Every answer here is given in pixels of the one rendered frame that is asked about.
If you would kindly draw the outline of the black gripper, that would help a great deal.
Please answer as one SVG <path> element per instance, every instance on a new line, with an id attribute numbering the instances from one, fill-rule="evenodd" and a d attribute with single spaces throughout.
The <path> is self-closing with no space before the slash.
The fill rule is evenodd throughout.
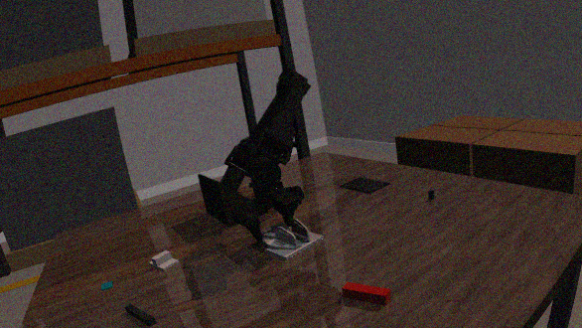
<path id="1" fill-rule="evenodd" d="M 251 183 L 248 183 L 249 188 L 253 189 L 254 198 L 252 203 L 256 206 L 248 207 L 242 206 L 233 210 L 231 213 L 232 220 L 238 224 L 246 226 L 255 239 L 258 241 L 259 244 L 263 245 L 263 238 L 260 230 L 261 222 L 258 221 L 259 213 L 267 210 L 264 208 L 264 193 L 266 188 L 262 188 L 255 181 L 251 180 Z M 288 227 L 292 227 L 292 220 L 294 212 L 288 213 L 286 215 L 282 215 L 285 225 Z"/>

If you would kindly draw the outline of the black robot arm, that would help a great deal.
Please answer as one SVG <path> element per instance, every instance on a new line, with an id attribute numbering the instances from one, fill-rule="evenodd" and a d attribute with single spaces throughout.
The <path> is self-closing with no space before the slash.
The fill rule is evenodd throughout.
<path id="1" fill-rule="evenodd" d="M 309 89 L 305 77 L 291 69 L 282 71 L 276 94 L 262 117 L 250 135 L 235 145 L 226 157 L 223 164 L 228 167 L 220 183 L 237 192 L 245 175 L 266 188 L 264 208 L 272 207 L 281 215 L 297 210 L 298 203 L 303 201 L 301 187 L 296 185 L 285 189 L 280 182 L 278 165 L 286 165 L 290 160 L 295 135 L 293 122 Z M 271 190 L 276 185 L 277 188 Z"/>

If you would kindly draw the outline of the red rectangular block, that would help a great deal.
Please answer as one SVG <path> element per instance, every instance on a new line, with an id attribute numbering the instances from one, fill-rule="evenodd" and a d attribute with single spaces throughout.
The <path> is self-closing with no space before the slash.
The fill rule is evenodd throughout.
<path id="1" fill-rule="evenodd" d="M 348 299 L 360 300 L 363 302 L 386 305 L 390 300 L 390 288 L 380 288 L 377 286 L 362 285 L 358 283 L 347 282 L 342 288 L 343 297 Z"/>

